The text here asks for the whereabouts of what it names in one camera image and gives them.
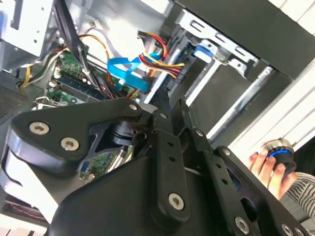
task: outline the striped sleeve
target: striped sleeve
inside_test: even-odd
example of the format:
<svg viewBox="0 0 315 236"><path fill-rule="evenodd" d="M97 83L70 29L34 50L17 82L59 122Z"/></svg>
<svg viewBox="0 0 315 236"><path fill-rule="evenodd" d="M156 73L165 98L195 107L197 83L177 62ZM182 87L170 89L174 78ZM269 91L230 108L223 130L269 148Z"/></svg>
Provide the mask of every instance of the striped sleeve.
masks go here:
<svg viewBox="0 0 315 236"><path fill-rule="evenodd" d="M301 172L296 174L298 179L287 191L287 195L315 220L315 177Z"/></svg>

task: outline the person's hand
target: person's hand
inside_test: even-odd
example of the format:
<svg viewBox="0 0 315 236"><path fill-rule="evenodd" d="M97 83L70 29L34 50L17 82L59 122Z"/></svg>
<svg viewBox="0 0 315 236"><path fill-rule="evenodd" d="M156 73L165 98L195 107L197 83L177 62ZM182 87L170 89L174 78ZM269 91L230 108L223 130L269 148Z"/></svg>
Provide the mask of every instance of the person's hand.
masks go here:
<svg viewBox="0 0 315 236"><path fill-rule="evenodd" d="M297 175L296 173L291 173L283 178L285 171L284 164L280 163L275 171L273 171L276 159L271 156L265 162L267 154L268 150L263 150L260 154L255 153L249 158L246 166L279 200L297 180Z"/></svg>

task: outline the slotted hole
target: slotted hole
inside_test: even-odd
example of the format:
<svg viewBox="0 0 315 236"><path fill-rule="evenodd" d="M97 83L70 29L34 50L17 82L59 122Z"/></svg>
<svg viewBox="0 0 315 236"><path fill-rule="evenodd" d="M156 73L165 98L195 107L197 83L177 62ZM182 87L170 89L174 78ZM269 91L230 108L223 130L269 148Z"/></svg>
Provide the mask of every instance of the slotted hole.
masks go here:
<svg viewBox="0 0 315 236"><path fill-rule="evenodd" d="M226 179L222 179L222 182L225 184L225 185L228 185L228 182L227 182L227 180Z"/></svg>

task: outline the red wire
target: red wire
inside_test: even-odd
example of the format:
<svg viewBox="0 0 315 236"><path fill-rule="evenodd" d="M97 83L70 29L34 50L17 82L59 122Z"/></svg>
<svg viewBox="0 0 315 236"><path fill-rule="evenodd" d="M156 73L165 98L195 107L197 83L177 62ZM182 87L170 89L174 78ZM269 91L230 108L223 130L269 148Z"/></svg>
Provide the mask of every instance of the red wire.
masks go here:
<svg viewBox="0 0 315 236"><path fill-rule="evenodd" d="M152 67L156 67L157 65L155 65L154 63L149 62L149 60L147 60L147 58L145 56L143 56L143 54L139 55L139 59L143 60L146 64L148 64L149 66ZM175 68L175 67L165 67L164 69L170 70L172 72L181 72L180 69Z"/></svg>
<svg viewBox="0 0 315 236"><path fill-rule="evenodd" d="M168 56L168 49L167 49L166 44L163 42L163 40L159 36L157 36L155 34L150 34L150 33L149 33L149 35L152 36L156 41L160 42L160 44L162 44L163 50L164 50L164 54L163 54L162 58L163 59L166 58Z"/></svg>
<svg viewBox="0 0 315 236"><path fill-rule="evenodd" d="M40 220L46 220L44 217L36 216L36 215L30 214L26 211L23 211L22 209L19 209L18 207L16 207L14 204L10 204L10 206L13 207L15 210L17 210L18 212L24 213L24 214L26 214L32 218L40 219Z"/></svg>

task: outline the yellow wire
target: yellow wire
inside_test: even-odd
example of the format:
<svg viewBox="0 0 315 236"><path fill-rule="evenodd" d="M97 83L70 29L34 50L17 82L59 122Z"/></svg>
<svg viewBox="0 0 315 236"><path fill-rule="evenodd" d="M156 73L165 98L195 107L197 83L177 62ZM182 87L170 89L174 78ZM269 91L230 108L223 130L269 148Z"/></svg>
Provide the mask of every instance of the yellow wire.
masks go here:
<svg viewBox="0 0 315 236"><path fill-rule="evenodd" d="M24 79L24 82L22 83L21 87L24 88L30 81L30 78L31 78L31 67L28 66L26 68L26 75L25 75L25 79Z"/></svg>
<svg viewBox="0 0 315 236"><path fill-rule="evenodd" d="M153 69L153 70L157 70L157 71L161 71L161 72L166 72L167 74L169 74L170 76L172 76L174 79L176 79L176 75L175 74L173 74L172 72L169 72L169 71L167 71L167 70L163 70L163 69L160 69L160 68L155 68L155 67L152 67L152 66L149 66L149 65L146 65L146 64L144 64L146 67L148 67L148 68L151 68L151 69Z"/></svg>
<svg viewBox="0 0 315 236"><path fill-rule="evenodd" d="M155 60L152 56L150 56L149 54L147 54L146 52L143 53L144 56L146 56L147 58L149 58L150 60L154 61L156 64L164 66L164 67L180 67L180 66L185 66L185 63L179 63L176 65L169 65L169 64L164 64L163 62L160 62L158 60Z"/></svg>
<svg viewBox="0 0 315 236"><path fill-rule="evenodd" d="M81 39L82 39L82 38L85 38L85 37L91 37L91 38L97 40L97 41L102 45L102 47L105 49L107 59L110 59L110 58L109 58L109 53L108 53L108 51L107 51L107 47L106 47L105 44L102 42L102 40L100 40L98 37L96 37L95 35L92 35L92 34L86 34L86 35L80 36Z"/></svg>

